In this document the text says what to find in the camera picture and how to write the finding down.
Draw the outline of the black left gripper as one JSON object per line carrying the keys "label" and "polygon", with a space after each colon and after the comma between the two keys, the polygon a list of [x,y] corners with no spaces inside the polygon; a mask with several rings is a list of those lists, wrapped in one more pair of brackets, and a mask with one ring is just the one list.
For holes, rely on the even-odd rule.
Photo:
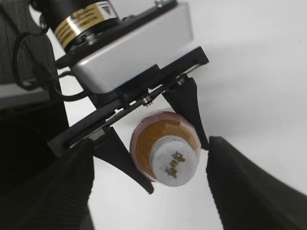
{"label": "black left gripper", "polygon": [[103,107],[53,138],[48,142],[48,146],[60,157],[82,139],[103,130],[104,134],[94,141],[94,156],[122,171],[147,193],[152,194],[152,182],[137,169],[117,132],[110,126],[140,106],[147,106],[159,95],[163,95],[172,109],[195,128],[202,149],[209,150],[199,112],[197,84],[193,78],[188,77],[188,73],[208,62],[199,46],[162,69],[157,65],[152,66],[124,83],[117,91],[104,95],[107,103]]}

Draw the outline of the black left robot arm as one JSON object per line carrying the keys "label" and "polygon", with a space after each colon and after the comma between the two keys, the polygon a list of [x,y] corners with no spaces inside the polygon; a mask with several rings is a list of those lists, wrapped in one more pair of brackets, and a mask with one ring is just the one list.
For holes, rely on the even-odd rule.
{"label": "black left robot arm", "polygon": [[37,0],[70,68],[96,110],[49,142],[61,157],[88,140],[93,154],[138,182],[187,184],[208,149],[197,86],[188,77],[209,61],[194,40],[189,4],[159,0],[119,18],[108,0]]}

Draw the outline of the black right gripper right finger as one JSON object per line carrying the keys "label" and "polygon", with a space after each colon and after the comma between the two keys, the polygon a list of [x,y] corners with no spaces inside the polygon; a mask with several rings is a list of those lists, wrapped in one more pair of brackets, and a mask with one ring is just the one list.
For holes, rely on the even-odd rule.
{"label": "black right gripper right finger", "polygon": [[307,196],[281,182],[223,137],[210,137],[207,180],[223,229],[305,230]]}

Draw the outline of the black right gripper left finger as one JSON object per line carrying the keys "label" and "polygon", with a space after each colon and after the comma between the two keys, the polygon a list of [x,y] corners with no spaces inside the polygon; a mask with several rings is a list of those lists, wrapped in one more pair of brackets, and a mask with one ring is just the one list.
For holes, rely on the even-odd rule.
{"label": "black right gripper left finger", "polygon": [[2,230],[83,230],[94,181],[94,144],[85,140],[0,199]]}

